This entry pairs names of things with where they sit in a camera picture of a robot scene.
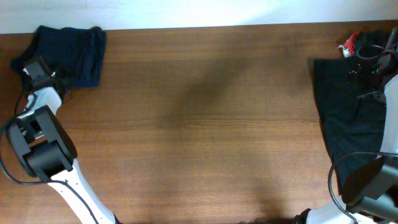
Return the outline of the dark blue shorts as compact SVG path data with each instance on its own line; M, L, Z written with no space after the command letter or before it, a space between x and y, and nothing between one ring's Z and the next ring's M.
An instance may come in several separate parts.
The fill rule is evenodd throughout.
M49 69L62 74L70 86L96 87L100 83L106 40L106 32L98 26L90 29L39 26L26 50L11 60L11 68L29 88L27 74L23 72L24 64L42 57Z

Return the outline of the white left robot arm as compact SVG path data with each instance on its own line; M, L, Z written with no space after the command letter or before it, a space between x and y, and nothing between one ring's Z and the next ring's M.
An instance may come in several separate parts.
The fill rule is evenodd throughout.
M25 172L33 182L19 185L49 185L66 201L82 223L118 223L116 215L96 196L77 161L77 149L56 112L63 103L64 87L42 57L25 62L22 68L32 90L23 111L15 113L1 128Z

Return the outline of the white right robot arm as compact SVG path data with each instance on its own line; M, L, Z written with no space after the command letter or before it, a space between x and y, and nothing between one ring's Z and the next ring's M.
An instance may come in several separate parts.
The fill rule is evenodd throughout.
M316 60L315 101L339 195L294 223L397 222L397 46Z

